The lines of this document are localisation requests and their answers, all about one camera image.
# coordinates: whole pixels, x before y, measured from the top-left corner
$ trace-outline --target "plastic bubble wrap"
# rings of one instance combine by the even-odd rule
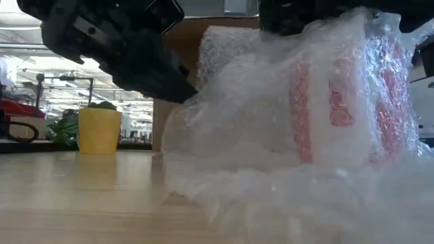
[[[399,21],[358,8],[290,39],[209,28],[200,91],[166,124],[168,186],[238,243],[432,243],[408,68],[434,22]]]

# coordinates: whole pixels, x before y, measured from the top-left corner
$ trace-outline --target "brown cardboard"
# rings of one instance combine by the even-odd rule
[[[199,46],[203,33],[209,26],[232,26],[259,28],[259,18],[191,18],[176,25],[164,37],[165,46],[173,49],[179,57],[179,61],[190,70],[187,80],[193,85],[197,77],[197,62],[199,59]],[[173,108],[177,104],[154,100],[153,111],[153,151],[161,151],[161,137],[163,135],[165,122]]]

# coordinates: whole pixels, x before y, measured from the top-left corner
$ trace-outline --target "light wood table surface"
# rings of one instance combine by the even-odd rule
[[[220,244],[150,152],[0,155],[0,243]]]

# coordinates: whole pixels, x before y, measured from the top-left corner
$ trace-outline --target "green plant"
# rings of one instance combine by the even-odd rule
[[[102,108],[102,109],[116,110],[116,106],[113,105],[111,102],[107,102],[107,101],[101,102],[99,104],[92,102],[89,105],[89,108]]]
[[[47,121],[47,137],[54,143],[71,145],[76,142],[79,131],[78,111],[67,109],[63,112],[61,120]]]

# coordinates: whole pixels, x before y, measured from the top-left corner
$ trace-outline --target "yellow plastic cup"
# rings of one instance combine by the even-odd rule
[[[120,112],[101,108],[79,110],[79,148],[86,155],[116,153],[121,128]]]

